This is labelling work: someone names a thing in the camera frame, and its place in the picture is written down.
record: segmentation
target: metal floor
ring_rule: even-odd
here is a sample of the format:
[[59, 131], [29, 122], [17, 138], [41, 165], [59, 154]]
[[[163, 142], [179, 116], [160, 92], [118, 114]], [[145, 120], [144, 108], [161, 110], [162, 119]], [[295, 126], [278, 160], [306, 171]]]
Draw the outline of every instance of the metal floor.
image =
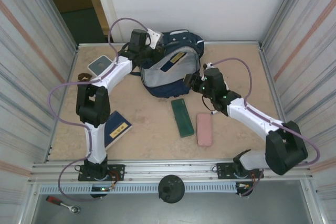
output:
[[103, 201], [83, 203], [55, 195], [78, 205], [78, 215], [46, 202], [46, 197], [39, 196], [35, 224], [312, 223], [300, 181], [260, 182], [248, 199], [233, 193], [189, 193], [176, 204], [164, 203], [158, 194], [107, 195]]

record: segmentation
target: black round object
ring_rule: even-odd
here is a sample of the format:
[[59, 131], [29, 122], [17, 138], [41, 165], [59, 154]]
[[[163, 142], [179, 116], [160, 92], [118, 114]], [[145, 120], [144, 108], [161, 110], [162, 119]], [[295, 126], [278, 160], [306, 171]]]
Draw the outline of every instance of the black round object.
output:
[[165, 176], [159, 183], [159, 198], [173, 204], [179, 202], [184, 195], [184, 183], [175, 175]]

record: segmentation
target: green floor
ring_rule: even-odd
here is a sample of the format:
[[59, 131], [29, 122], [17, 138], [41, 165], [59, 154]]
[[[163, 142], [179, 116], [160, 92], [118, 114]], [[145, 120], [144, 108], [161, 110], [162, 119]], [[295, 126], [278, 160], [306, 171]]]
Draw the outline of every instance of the green floor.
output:
[[106, 42], [94, 8], [61, 13], [61, 16], [77, 44]]

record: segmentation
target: white wall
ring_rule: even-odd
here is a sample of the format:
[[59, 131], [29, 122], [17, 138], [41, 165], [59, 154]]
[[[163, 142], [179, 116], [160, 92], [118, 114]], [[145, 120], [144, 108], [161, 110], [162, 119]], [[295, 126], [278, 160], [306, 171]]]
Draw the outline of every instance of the white wall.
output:
[[[101, 0], [109, 25], [132, 17], [148, 28], [186, 28], [205, 40], [260, 40], [283, 0]], [[115, 41], [129, 41], [135, 24], [123, 21]]]

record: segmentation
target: blue passport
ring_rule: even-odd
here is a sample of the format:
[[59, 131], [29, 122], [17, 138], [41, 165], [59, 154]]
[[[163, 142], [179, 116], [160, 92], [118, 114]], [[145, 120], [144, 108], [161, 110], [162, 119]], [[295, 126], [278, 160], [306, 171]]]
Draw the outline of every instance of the blue passport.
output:
[[105, 150], [111, 147], [119, 138], [123, 136], [132, 124], [127, 121], [118, 111], [114, 111], [105, 124]]

